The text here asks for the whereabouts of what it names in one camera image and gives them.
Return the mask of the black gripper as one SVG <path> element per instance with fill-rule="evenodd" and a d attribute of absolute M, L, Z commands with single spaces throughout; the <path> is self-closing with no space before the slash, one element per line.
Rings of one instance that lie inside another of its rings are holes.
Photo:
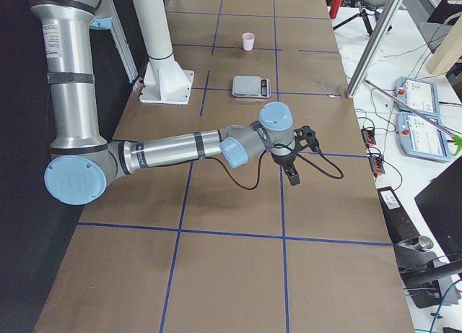
<path fill-rule="evenodd" d="M 294 165 L 296 155 L 294 155 L 291 150 L 287 150 L 285 148 L 274 148 L 271 150 L 271 156 L 276 164 L 283 167 L 291 186 L 300 184 L 299 173 L 295 169 Z"/>

